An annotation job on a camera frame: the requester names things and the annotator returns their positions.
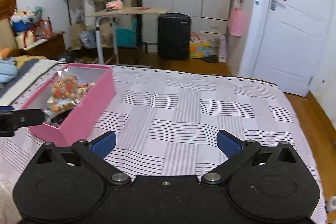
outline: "suitcase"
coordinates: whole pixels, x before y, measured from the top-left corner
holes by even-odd
[[[171,60],[189,58],[191,18],[184,14],[167,13],[158,18],[159,56]]]

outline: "white table leg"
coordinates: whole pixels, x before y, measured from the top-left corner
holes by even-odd
[[[96,43],[97,43],[99,64],[103,65],[105,64],[105,62],[104,62],[103,48],[101,47],[99,22],[100,22],[100,18],[98,17],[96,20]]]
[[[115,59],[116,59],[116,65],[119,65],[119,52],[118,52],[118,43],[117,43],[117,36],[116,36],[116,27],[117,23],[113,22],[112,28],[113,28],[113,50],[115,54]]]

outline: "silver screw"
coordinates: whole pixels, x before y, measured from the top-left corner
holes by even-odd
[[[128,178],[129,176],[124,173],[116,173],[112,176],[112,180],[116,182],[123,182],[126,181]]]
[[[221,175],[217,173],[207,173],[204,175],[205,180],[210,182],[216,182],[221,179]]]

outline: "pink box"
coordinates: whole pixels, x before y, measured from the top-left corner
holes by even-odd
[[[111,67],[68,64],[67,68],[69,73],[78,77],[79,84],[95,82],[96,85],[88,91],[82,102],[70,112],[59,128],[47,124],[29,127],[33,135],[57,146],[70,146],[78,140],[86,139],[116,94]],[[31,97],[23,109],[45,110],[52,85],[53,81],[50,80]]]

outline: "striped bed sheet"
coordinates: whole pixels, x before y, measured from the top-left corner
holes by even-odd
[[[63,66],[54,64],[37,80],[28,80],[13,106],[20,109]],[[112,67],[116,96],[88,138],[90,141],[108,130],[116,133],[117,145],[105,158],[107,162],[132,178],[201,177],[227,160],[216,145],[219,130],[264,146],[289,141],[321,190],[312,220],[325,224],[325,201],[315,160],[290,102],[276,85],[238,77]],[[7,193],[42,143],[27,128],[19,129],[13,138],[0,139],[0,178]]]

